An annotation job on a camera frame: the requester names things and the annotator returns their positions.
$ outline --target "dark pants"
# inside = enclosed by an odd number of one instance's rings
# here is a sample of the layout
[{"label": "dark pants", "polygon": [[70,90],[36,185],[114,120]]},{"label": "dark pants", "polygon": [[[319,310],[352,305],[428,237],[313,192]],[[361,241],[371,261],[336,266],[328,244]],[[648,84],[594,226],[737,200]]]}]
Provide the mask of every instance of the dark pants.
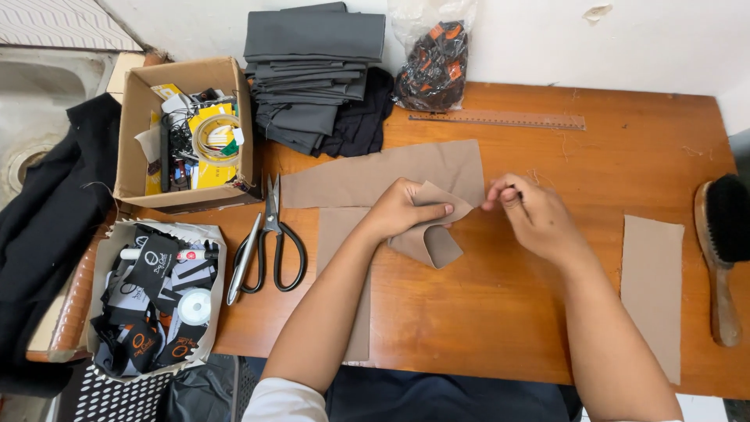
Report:
[{"label": "dark pants", "polygon": [[[247,359],[260,377],[265,359]],[[325,393],[331,422],[390,420],[578,421],[574,387],[342,366]]]}]

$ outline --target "orange wooden tabletop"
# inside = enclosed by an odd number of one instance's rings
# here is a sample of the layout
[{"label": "orange wooden tabletop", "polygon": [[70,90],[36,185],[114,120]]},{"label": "orange wooden tabletop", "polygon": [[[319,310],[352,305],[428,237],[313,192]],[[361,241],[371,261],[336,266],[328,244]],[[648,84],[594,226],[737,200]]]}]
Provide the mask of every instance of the orange wooden tabletop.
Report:
[{"label": "orange wooden tabletop", "polygon": [[[709,323],[709,281],[695,235],[696,188],[736,171],[722,118],[711,97],[617,92],[547,86],[470,83],[464,108],[582,115],[586,131],[465,123],[409,121],[395,107],[385,121],[385,148],[475,138],[486,180],[506,172],[529,175],[554,187],[578,227],[620,286],[623,216],[685,225],[682,251],[683,393],[750,399],[750,339],[735,348],[714,344]],[[294,173],[329,160],[293,152],[273,142],[264,170]],[[229,259],[248,234],[262,203],[183,216],[138,209],[135,216],[165,222],[218,225]],[[287,317],[315,279],[317,209],[281,209],[303,240],[309,266],[303,284],[281,293],[268,271],[257,294],[241,294],[221,310],[214,351],[268,356]],[[442,270],[381,246],[372,264],[370,360],[390,369],[572,382],[565,314],[554,268],[526,252],[503,211],[473,210],[454,224],[464,255]],[[285,244],[283,283],[299,258]],[[267,248],[272,261],[273,247]],[[257,259],[247,280],[257,279]],[[746,330],[750,327],[750,267],[739,265],[731,290]],[[226,283],[231,278],[227,272]]]}]

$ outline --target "white sleeve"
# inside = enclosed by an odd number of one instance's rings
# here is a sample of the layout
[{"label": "white sleeve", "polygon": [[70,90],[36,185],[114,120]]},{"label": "white sleeve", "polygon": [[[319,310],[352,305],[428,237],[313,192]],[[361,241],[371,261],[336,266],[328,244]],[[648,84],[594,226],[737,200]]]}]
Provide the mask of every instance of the white sleeve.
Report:
[{"label": "white sleeve", "polygon": [[326,401],[310,387],[283,378],[258,383],[242,422],[328,422]]}]

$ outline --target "metal ruler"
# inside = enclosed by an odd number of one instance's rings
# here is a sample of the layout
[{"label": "metal ruler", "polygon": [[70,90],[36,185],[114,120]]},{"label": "metal ruler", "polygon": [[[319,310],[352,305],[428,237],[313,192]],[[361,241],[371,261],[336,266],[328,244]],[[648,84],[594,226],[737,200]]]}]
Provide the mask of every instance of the metal ruler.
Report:
[{"label": "metal ruler", "polygon": [[474,123],[477,125],[526,126],[585,131],[583,116],[565,114],[516,113],[514,111],[456,110],[447,113],[409,112],[409,120]]}]

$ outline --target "beige fabric piece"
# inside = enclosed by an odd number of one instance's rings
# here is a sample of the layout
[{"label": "beige fabric piece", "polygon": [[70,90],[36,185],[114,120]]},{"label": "beige fabric piece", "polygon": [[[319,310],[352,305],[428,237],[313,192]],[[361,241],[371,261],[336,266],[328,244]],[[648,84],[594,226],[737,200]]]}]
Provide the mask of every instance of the beige fabric piece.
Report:
[{"label": "beige fabric piece", "polygon": [[412,199],[416,206],[444,202],[452,203],[453,213],[441,219],[416,225],[406,233],[392,237],[388,240],[388,246],[424,264],[437,269],[443,268],[460,257],[464,251],[458,247],[458,244],[448,233],[448,229],[442,225],[462,219],[474,207],[465,200],[443,191],[431,182],[424,182],[424,185]]},{"label": "beige fabric piece", "polygon": [[285,208],[372,206],[399,177],[430,180],[472,206],[485,200],[482,157],[476,140],[421,143],[342,158],[281,177]]},{"label": "beige fabric piece", "polygon": [[625,216],[620,299],[669,382],[680,384],[685,226]]},{"label": "beige fabric piece", "polygon": [[[318,218],[318,255],[316,276],[333,258],[334,253],[344,243],[349,233],[368,213],[369,208],[321,208]],[[359,297],[357,313],[354,317],[349,345],[344,362],[365,361],[370,359],[370,270],[364,278],[362,295]]]}]

